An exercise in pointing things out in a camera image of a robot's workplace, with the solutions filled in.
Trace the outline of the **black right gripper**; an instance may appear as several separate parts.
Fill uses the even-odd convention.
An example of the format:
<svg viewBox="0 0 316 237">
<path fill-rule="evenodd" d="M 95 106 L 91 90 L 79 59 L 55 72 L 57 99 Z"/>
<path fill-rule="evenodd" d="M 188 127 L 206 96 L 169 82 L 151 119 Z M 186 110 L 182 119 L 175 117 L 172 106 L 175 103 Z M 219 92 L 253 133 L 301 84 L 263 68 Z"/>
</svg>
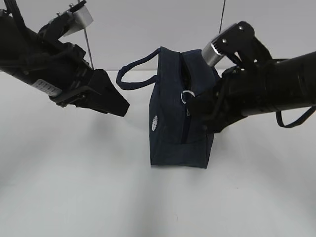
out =
<svg viewBox="0 0 316 237">
<path fill-rule="evenodd" d="M 218 90 L 207 90 L 189 99 L 187 109 L 203 121 L 207 133 L 220 133 L 226 127 L 248 116 L 269 112 L 267 70 L 252 72 L 238 66 L 222 73 L 224 97 Z"/>
</svg>

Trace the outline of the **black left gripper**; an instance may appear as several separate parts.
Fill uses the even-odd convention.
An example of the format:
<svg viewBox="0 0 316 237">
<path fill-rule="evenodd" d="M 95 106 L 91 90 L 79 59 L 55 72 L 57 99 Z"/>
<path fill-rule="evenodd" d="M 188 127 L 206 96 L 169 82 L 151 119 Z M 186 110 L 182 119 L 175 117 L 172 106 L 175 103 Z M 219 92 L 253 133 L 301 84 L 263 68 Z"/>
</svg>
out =
<svg viewBox="0 0 316 237">
<path fill-rule="evenodd" d="M 75 105 L 119 117 L 129 109 L 103 69 L 93 69 L 82 48 L 51 49 L 48 61 L 50 100 L 60 107 Z"/>
</svg>

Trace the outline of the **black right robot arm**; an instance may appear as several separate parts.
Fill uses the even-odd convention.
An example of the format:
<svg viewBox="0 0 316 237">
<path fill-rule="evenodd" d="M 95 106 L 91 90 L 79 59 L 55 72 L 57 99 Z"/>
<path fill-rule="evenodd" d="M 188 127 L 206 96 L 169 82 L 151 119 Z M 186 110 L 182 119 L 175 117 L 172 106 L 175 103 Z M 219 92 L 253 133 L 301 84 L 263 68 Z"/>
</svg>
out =
<svg viewBox="0 0 316 237">
<path fill-rule="evenodd" d="M 208 133 L 219 133 L 249 116 L 275 113 L 277 124 L 294 128 L 316 111 L 316 54 L 238 66 L 215 85 L 187 101 L 189 113 Z"/>
</svg>

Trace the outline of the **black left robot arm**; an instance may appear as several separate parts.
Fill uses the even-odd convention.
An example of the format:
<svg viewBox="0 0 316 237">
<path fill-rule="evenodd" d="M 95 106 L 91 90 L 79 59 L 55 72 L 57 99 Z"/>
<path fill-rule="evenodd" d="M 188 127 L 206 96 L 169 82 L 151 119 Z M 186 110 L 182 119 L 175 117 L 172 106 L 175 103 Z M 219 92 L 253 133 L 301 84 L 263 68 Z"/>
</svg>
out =
<svg viewBox="0 0 316 237">
<path fill-rule="evenodd" d="M 58 106 L 125 116 L 129 103 L 107 72 L 91 68 L 78 45 L 59 41 L 69 20 L 66 12 L 35 33 L 21 29 L 13 16 L 1 10 L 0 69 L 44 92 Z"/>
</svg>

